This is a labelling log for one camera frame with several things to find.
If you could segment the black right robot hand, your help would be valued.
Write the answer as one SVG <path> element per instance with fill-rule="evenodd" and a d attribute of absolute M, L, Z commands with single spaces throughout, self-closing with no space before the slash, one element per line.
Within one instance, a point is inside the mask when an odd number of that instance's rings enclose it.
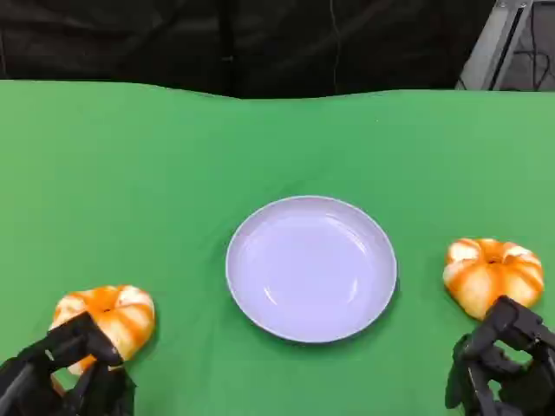
<path fill-rule="evenodd" d="M 454 345 L 445 407 L 465 415 L 553 415 L 554 333 L 501 296 Z"/>

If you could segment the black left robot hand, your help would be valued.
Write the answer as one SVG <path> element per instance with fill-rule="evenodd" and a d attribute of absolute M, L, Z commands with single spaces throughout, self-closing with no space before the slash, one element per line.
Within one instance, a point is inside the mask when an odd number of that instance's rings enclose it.
<path fill-rule="evenodd" d="M 53 374 L 93 356 L 68 391 Z M 123 359 L 91 315 L 83 312 L 1 366 L 2 415 L 133 415 L 135 384 Z"/>

